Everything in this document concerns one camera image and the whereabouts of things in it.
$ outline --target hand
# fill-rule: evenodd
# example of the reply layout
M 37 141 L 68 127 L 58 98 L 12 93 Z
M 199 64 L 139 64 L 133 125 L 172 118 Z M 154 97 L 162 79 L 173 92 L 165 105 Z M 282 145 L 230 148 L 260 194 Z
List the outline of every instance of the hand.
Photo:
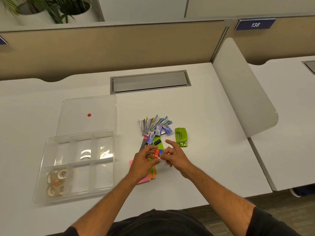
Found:
M 150 169 L 156 164 L 160 163 L 160 159 L 158 158 L 155 158 L 151 161 L 147 159 L 153 158 L 153 156 L 150 154 L 154 154 L 155 149 L 157 148 L 158 146 L 149 145 L 136 153 L 127 175 L 136 179 L 137 183 L 145 178 L 149 174 Z
M 188 160 L 187 156 L 176 142 L 171 140 L 165 140 L 165 142 L 172 145 L 173 148 L 165 149 L 160 155 L 160 158 L 166 160 L 170 167 L 174 166 L 179 170 L 183 177 L 188 178 L 187 170 L 189 167 L 193 166 L 193 164 Z

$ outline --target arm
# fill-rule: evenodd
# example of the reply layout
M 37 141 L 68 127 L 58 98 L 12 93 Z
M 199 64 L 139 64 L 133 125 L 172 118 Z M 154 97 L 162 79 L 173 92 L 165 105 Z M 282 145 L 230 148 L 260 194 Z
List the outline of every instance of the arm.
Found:
M 138 152 L 126 177 L 72 225 L 80 236 L 104 236 L 107 234 L 133 188 L 148 175 L 154 165 L 160 162 L 159 159 L 152 161 L 146 159 L 149 154 L 154 153 L 154 149 L 157 149 L 157 146 L 147 146 Z
M 173 148 L 164 150 L 160 158 L 167 160 L 170 167 L 174 166 L 197 187 L 235 236 L 245 236 L 255 206 L 195 167 L 176 142 L 166 142 Z

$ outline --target forearm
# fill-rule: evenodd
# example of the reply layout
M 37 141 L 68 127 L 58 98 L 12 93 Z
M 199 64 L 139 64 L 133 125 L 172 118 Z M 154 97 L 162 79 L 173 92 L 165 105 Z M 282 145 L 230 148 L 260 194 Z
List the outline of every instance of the forearm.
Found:
M 110 193 L 78 219 L 73 227 L 79 236 L 106 235 L 137 182 L 137 179 L 127 175 Z
M 235 236 L 245 236 L 254 205 L 191 165 L 187 176 Z

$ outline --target person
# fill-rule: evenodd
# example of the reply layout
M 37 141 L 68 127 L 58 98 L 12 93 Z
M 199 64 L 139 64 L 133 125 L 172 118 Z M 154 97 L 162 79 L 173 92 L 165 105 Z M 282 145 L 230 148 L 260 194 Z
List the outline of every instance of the person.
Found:
M 226 189 L 202 170 L 194 166 L 176 142 L 166 140 L 173 148 L 160 155 L 170 167 L 189 179 L 220 216 L 235 236 L 299 235 L 285 223 L 257 208 L 246 199 Z M 63 236 L 159 236 L 212 234 L 185 210 L 151 210 L 139 216 L 114 222 L 128 195 L 149 170 L 160 162 L 148 161 L 157 146 L 147 146 L 135 154 L 129 173 L 92 209 L 78 219 Z

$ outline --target black shirt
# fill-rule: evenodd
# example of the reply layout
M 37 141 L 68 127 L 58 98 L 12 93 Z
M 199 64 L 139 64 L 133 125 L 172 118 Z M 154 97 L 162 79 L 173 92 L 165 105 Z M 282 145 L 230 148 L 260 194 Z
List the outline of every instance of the black shirt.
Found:
M 185 210 L 151 210 L 137 217 L 115 222 L 108 236 L 213 236 L 197 219 Z M 297 236 L 284 222 L 278 221 L 265 211 L 254 208 L 246 236 Z M 69 227 L 62 236 L 78 236 Z

